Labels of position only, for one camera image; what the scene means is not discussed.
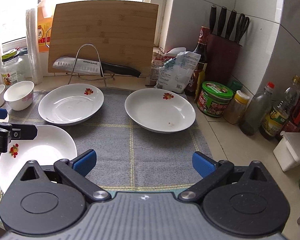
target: beige tile countertop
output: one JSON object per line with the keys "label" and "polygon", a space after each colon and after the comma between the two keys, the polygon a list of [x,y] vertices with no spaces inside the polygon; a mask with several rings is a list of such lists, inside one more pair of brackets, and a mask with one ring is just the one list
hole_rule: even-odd
{"label": "beige tile countertop", "polygon": [[[35,86],[35,90],[52,90],[66,85],[68,81],[69,76],[44,77],[43,82]],[[104,87],[103,80],[83,81],[72,78],[71,83],[88,83]],[[116,76],[115,80],[107,80],[108,87],[129,90],[146,88],[144,84],[145,78]],[[194,106],[196,120],[216,161],[227,159],[234,165],[247,166],[251,161],[259,160],[265,165],[290,204],[290,217],[283,230],[283,235],[289,240],[300,240],[300,225],[297,224],[300,216],[300,190],[298,187],[300,166],[283,172],[273,155],[273,149],[277,144],[275,140],[269,142],[259,132],[248,137],[240,131],[238,126],[229,124],[223,117],[212,118],[204,115],[192,99],[189,101]]]}

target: blue gripper pad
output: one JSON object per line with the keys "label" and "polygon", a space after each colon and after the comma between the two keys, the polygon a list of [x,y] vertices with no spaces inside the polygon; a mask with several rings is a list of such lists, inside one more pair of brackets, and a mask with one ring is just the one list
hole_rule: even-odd
{"label": "blue gripper pad", "polygon": [[205,178],[216,170],[214,163],[217,162],[207,156],[206,158],[204,158],[201,155],[196,152],[192,155],[192,166],[200,174],[201,177]]}
{"label": "blue gripper pad", "polygon": [[94,150],[88,150],[73,159],[72,162],[72,169],[85,177],[96,166],[97,153]]}

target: dark red knife block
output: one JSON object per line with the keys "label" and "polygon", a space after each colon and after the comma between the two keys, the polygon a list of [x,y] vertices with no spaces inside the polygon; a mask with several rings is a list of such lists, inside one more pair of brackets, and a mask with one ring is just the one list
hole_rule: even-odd
{"label": "dark red knife block", "polygon": [[242,46],[212,33],[208,36],[206,81],[227,85]]}

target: cutting board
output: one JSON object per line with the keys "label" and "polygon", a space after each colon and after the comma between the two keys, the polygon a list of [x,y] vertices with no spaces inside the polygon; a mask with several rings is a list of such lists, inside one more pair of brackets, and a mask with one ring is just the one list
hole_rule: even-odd
{"label": "cutting board", "polygon": [[[90,43],[100,60],[133,67],[150,75],[158,5],[119,0],[93,0],[57,4],[53,17],[49,73],[64,72],[52,67],[62,56],[75,57]],[[98,61],[91,46],[80,50],[79,58]]]}

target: orange bottle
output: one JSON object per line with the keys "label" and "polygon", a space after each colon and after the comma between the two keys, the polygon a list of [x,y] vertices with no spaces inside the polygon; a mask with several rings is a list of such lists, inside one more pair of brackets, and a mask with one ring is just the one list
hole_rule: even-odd
{"label": "orange bottle", "polygon": [[[48,29],[52,26],[53,6],[49,0],[40,0],[38,3],[38,43],[39,52],[47,52],[49,48],[45,45],[45,37]],[[51,30],[48,31],[47,44],[50,44]]]}

